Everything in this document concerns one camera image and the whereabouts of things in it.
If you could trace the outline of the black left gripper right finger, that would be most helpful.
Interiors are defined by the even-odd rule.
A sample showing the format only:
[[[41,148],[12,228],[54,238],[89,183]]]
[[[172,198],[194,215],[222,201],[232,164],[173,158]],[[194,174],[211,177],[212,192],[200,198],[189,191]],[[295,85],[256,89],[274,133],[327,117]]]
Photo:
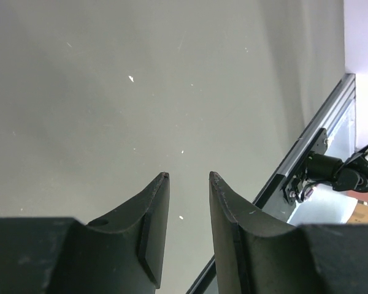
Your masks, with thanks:
[[[220,293],[368,293],[368,224],[295,227],[209,174]]]

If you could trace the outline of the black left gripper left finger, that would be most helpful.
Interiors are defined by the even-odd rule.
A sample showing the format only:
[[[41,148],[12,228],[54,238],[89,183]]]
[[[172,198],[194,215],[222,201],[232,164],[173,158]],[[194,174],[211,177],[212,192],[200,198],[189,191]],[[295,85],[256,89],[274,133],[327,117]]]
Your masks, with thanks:
[[[155,293],[161,286],[169,174],[87,224],[0,217],[0,293]]]

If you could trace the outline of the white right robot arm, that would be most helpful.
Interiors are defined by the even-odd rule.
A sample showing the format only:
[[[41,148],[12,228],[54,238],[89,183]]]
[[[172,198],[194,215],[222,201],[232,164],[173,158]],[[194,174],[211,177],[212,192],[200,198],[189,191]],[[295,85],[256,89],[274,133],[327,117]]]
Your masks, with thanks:
[[[332,189],[368,193],[368,145],[355,152],[338,169]]]

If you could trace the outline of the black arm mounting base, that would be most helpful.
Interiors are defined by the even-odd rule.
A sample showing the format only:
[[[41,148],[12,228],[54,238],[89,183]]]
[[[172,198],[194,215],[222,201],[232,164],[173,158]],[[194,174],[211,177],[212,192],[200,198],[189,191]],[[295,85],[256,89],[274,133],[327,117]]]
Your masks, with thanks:
[[[288,165],[287,171],[283,171],[283,165],[279,165],[252,204],[265,213],[287,222],[297,206],[296,201],[288,196],[288,192],[293,187],[292,182],[304,180],[305,160],[310,153],[324,154],[328,149],[327,139],[325,128],[297,139],[282,161],[282,164]]]

